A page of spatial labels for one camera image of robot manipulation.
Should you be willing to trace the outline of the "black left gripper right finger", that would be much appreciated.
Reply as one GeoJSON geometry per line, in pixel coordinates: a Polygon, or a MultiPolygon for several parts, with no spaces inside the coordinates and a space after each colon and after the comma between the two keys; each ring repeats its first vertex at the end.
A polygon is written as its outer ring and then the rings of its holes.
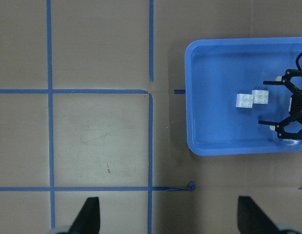
{"type": "Polygon", "coordinates": [[[250,196],[238,197],[237,226],[241,234],[277,234],[279,228],[250,196]]]}

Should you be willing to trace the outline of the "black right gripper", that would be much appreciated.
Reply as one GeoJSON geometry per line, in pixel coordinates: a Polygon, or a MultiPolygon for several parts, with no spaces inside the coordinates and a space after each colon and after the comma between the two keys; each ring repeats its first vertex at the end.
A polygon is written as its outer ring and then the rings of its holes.
{"type": "Polygon", "coordinates": [[[263,85],[285,86],[292,93],[292,96],[290,98],[289,117],[279,123],[265,120],[259,120],[258,123],[261,125],[275,126],[278,138],[302,140],[302,128],[297,133],[289,133],[285,130],[286,126],[295,121],[302,126],[302,88],[300,89],[294,85],[291,81],[292,78],[302,78],[302,70],[286,70],[281,81],[263,81],[263,85]]]}

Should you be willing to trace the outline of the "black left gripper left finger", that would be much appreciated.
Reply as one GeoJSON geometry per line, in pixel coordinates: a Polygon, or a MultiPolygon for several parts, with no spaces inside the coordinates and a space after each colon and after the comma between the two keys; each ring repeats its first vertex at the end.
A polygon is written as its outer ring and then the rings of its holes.
{"type": "Polygon", "coordinates": [[[89,197],[72,223],[70,234],[98,234],[100,231],[99,197],[89,197]]]}

